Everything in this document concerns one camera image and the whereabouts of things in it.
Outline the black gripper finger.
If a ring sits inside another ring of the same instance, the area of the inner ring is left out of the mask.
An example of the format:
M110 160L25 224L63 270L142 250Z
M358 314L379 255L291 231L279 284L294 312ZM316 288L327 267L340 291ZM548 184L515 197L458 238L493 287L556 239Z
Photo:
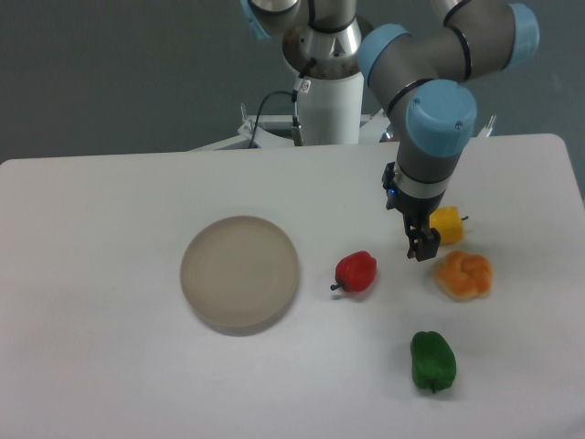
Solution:
M409 240L409 249L407 257L409 259L418 259L420 252L420 232L419 229L412 225L406 225L405 231Z
M419 228L416 230L415 259L427 261L436 256L441 244L441 235L435 228Z

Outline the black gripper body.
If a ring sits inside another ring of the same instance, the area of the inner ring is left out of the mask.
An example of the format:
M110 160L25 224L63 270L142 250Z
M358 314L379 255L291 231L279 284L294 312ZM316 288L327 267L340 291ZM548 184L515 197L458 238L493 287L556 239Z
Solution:
M408 177L397 162L388 163L382 176L386 192L386 209L396 209L404 218L406 228L428 226L431 213L443 197L443 182L422 183Z

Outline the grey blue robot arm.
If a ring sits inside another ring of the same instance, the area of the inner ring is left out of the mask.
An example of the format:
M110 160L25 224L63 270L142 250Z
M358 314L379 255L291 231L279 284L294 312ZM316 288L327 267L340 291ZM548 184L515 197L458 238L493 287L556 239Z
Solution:
M244 1L259 38L284 34L290 65L304 78L362 74L399 139L382 182L387 206L402 214L410 258L433 258L441 236L430 224L474 129L466 83L511 69L536 53L540 30L526 5L436 1L441 30L415 38L404 27L371 27L353 1Z

